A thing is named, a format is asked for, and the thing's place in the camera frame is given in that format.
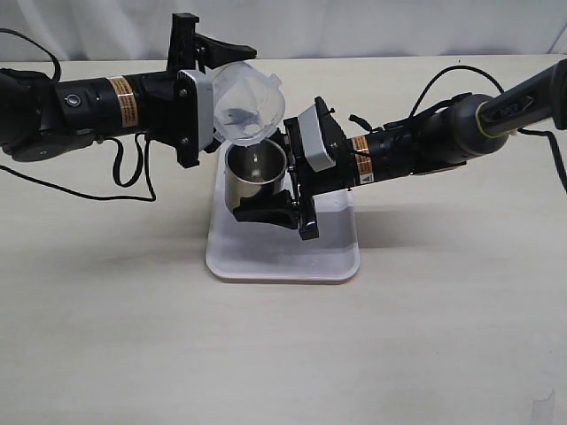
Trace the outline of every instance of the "metal cup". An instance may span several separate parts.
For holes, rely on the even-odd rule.
[[[269,197],[283,188],[287,158],[269,139],[252,146],[232,145],[225,161],[224,199],[231,213],[242,198]]]

